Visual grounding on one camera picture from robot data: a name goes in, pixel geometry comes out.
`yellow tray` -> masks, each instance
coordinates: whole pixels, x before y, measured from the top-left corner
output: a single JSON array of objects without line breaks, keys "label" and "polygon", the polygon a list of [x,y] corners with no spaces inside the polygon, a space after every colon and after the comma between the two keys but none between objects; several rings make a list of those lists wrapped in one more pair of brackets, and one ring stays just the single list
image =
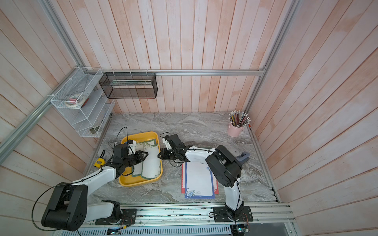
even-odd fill
[{"label": "yellow tray", "polygon": [[[159,136],[155,132],[150,131],[150,132],[145,132],[145,133],[140,133],[140,134],[133,134],[133,135],[129,135],[128,138],[131,140],[135,140],[137,143],[156,139],[156,142],[158,143],[158,147],[160,150]],[[127,141],[127,137],[124,137],[121,143],[125,143],[126,141]],[[139,186],[142,184],[149,184],[149,183],[158,181],[161,178],[161,175],[163,174],[163,164],[161,160],[160,160],[160,170],[161,170],[160,175],[154,179],[145,179],[141,176],[132,177],[132,175],[129,175],[129,176],[120,176],[118,178],[118,181],[122,186],[125,186],[125,187],[133,187],[133,186]],[[131,171],[132,171],[132,168],[127,167],[125,168],[125,172],[123,174],[127,175],[131,173]]]}]

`mounting plate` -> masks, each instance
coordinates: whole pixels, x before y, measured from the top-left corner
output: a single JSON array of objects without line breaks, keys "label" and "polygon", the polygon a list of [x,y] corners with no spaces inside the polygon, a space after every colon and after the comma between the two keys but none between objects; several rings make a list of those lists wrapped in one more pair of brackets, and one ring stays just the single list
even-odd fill
[{"label": "mounting plate", "polygon": [[[214,212],[214,221],[215,222],[230,222],[233,221],[230,219],[226,214],[227,208],[226,207],[213,207]],[[249,206],[244,206],[239,218],[236,221],[245,221],[243,220],[243,213],[248,217],[248,221],[253,221],[251,208]]]},{"label": "mounting plate", "polygon": [[[136,217],[136,209],[122,209],[121,217],[123,219],[117,224],[122,225],[133,225],[135,224],[135,217]],[[114,219],[112,218],[101,218],[97,219],[95,225],[111,225],[113,224]]]}]

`pink pencil cup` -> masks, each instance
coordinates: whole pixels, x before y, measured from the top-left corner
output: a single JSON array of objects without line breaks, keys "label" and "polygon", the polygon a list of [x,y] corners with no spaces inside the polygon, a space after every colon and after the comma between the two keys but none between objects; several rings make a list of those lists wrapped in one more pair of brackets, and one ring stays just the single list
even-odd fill
[{"label": "pink pencil cup", "polygon": [[240,133],[242,132],[242,130],[244,129],[244,127],[235,127],[230,123],[228,123],[228,130],[227,130],[227,133],[228,135],[230,135],[231,137],[234,137],[236,138],[237,136],[240,135]]}]

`yellow tape measure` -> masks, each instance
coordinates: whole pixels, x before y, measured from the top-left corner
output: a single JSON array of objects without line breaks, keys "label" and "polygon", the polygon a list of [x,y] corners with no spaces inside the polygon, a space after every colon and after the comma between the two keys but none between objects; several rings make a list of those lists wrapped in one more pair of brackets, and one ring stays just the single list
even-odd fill
[{"label": "yellow tape measure", "polygon": [[105,164],[105,160],[102,159],[102,158],[99,158],[99,159],[95,162],[94,166],[97,167],[97,168],[100,168],[100,167],[101,167],[102,165],[104,165],[104,164]]}]

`black mesh basket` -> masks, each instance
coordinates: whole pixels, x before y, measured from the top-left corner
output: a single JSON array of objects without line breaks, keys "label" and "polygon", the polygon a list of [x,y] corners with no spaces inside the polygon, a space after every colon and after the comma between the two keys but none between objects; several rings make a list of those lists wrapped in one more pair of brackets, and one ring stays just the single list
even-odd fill
[{"label": "black mesh basket", "polygon": [[100,85],[108,98],[156,98],[155,73],[107,72]]}]

